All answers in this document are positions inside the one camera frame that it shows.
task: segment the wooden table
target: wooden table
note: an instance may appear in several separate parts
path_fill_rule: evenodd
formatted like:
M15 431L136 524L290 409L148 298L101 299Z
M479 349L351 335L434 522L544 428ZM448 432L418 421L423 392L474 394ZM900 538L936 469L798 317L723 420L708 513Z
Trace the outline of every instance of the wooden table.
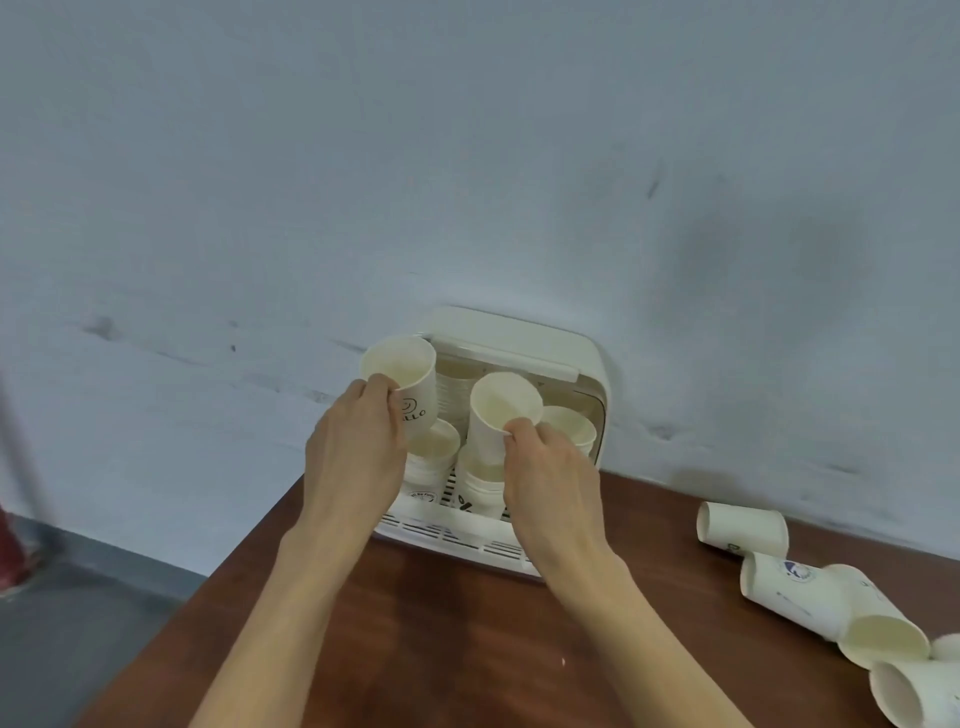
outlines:
M889 725L865 670L740 595L739 560L696 540L698 500L606 473L603 495L614 550L756 728ZM298 484L79 725L186 725L243 626L300 498ZM798 523L790 531L791 557L858 566L931 637L960 630L960 562ZM585 636L542 584L373 540L334 608L304 725L628 721Z

